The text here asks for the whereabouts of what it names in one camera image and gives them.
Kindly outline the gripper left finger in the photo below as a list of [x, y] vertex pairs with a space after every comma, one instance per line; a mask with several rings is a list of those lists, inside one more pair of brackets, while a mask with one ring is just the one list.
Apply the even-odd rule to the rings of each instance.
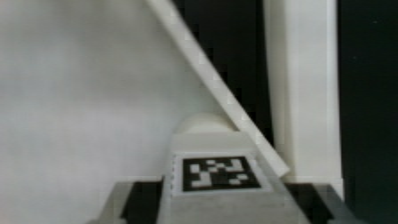
[[86, 224], [156, 224], [161, 181], [117, 182], [99, 216]]

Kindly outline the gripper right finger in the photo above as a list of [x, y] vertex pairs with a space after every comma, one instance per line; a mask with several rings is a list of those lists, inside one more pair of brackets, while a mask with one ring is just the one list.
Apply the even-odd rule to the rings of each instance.
[[364, 224], [328, 184], [285, 183], [310, 224]]

